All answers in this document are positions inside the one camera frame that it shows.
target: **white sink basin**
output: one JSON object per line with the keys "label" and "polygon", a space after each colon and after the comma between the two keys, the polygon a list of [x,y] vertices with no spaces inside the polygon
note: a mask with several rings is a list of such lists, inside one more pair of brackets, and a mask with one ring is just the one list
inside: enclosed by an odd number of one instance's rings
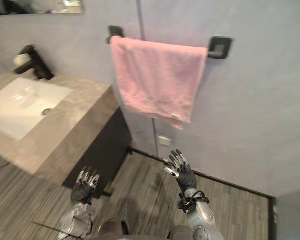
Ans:
{"label": "white sink basin", "polygon": [[16,78],[0,90],[0,131],[16,140],[22,139],[71,91],[67,87]]}

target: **faucet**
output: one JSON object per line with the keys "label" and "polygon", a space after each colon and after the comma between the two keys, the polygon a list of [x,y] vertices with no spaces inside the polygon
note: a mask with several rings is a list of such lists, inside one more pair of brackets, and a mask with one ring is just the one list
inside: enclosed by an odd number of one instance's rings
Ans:
{"label": "faucet", "polygon": [[36,75],[38,80],[42,78],[50,80],[54,77],[54,75],[51,73],[50,69],[41,59],[41,57],[39,56],[32,44],[25,46],[19,53],[19,55],[21,54],[28,54],[30,60],[14,69],[15,73],[22,74],[28,71],[29,69],[34,68],[34,74]]}

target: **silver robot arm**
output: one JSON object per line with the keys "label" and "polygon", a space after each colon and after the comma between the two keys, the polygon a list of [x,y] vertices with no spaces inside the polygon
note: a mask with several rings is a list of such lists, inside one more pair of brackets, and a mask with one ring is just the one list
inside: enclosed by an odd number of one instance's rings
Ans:
{"label": "silver robot arm", "polygon": [[57,240],[85,239],[91,233],[96,211],[91,206],[91,199],[100,176],[96,171],[91,175],[90,172],[91,168],[83,167],[75,181],[70,197],[72,207],[61,217]]}
{"label": "silver robot arm", "polygon": [[197,180],[186,158],[180,150],[171,151],[170,161],[165,160],[164,170],[176,178],[181,193],[178,208],[187,214],[187,221],[193,230],[194,240],[223,240],[216,227],[215,216],[204,192],[197,190]]}

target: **towel bar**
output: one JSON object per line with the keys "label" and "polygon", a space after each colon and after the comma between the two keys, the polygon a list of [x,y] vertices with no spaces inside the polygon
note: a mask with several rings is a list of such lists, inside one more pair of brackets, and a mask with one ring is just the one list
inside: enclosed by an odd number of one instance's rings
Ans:
{"label": "towel bar", "polygon": [[[124,36],[124,31],[120,26],[110,25],[108,26],[109,36],[106,38],[106,42],[110,43],[110,38],[113,36]],[[208,57],[212,59],[225,59],[228,56],[232,38],[228,36],[213,36],[210,39]]]}

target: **sink drain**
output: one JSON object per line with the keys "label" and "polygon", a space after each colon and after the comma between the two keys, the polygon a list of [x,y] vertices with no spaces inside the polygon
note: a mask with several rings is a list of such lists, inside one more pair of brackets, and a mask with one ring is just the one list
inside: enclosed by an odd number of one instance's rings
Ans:
{"label": "sink drain", "polygon": [[46,108],[41,112],[42,116],[48,115],[52,111],[52,108]]}

